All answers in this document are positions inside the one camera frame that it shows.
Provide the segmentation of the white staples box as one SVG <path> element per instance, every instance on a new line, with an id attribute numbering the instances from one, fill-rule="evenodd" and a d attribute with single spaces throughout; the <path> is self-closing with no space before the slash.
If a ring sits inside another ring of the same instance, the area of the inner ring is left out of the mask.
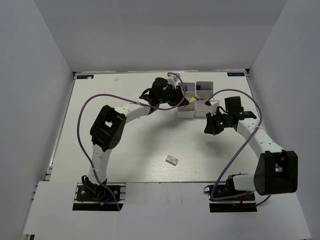
<path id="1" fill-rule="evenodd" d="M 172 155 L 168 155 L 166 157 L 165 161 L 167 163 L 173 165 L 173 166 L 176 166 L 178 164 L 178 162 L 179 162 L 179 160 L 176 157 L 172 156 Z"/>

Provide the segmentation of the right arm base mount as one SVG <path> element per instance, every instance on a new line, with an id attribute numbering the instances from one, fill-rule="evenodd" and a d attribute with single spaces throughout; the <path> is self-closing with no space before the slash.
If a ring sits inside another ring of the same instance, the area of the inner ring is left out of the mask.
<path id="1" fill-rule="evenodd" d="M 253 193 L 231 199 L 213 200 L 211 192 L 214 185 L 207 185 L 203 193 L 209 197 L 210 213 L 254 213 L 257 212 L 256 198 Z"/>

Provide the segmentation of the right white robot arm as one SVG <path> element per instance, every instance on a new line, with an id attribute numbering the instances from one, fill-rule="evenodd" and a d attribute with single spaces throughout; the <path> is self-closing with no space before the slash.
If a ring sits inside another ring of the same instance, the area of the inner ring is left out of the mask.
<path id="1" fill-rule="evenodd" d="M 212 189 L 212 199 L 236 200 L 245 193 L 257 192 L 261 196 L 294 193 L 298 189 L 298 156 L 286 151 L 262 129 L 257 116 L 245 111 L 239 96 L 224 100 L 225 108 L 218 100 L 210 99 L 205 105 L 210 107 L 206 114 L 204 133 L 218 135 L 226 128 L 233 128 L 245 139 L 257 157 L 253 174 L 238 173 L 229 175 L 224 189 Z"/>

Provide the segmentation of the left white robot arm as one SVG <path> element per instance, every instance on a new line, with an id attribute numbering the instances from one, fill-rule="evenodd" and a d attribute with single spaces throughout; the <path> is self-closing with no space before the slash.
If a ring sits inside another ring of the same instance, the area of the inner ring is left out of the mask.
<path id="1" fill-rule="evenodd" d="M 185 85 L 176 84 L 181 80 L 179 73 L 169 72 L 166 78 L 157 77 L 138 100 L 127 99 L 126 105 L 116 108 L 109 105 L 102 107 L 89 131 L 93 146 L 93 154 L 88 157 L 90 169 L 81 178 L 90 196 L 96 200 L 105 196 L 111 151 L 120 143 L 126 124 L 161 110 L 161 104 L 168 104 L 170 110 L 189 105 Z"/>

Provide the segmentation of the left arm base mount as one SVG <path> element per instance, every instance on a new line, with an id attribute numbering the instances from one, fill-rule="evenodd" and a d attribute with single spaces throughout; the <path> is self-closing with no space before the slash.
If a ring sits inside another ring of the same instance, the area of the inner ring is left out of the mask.
<path id="1" fill-rule="evenodd" d="M 78 183 L 74 195 L 73 211 L 89 212 L 118 212 L 122 209 L 126 197 L 126 185 L 124 183 L 111 183 L 107 185 L 112 190 L 117 204 L 112 194 L 102 188 L 102 193 L 95 196 L 82 183 Z"/>

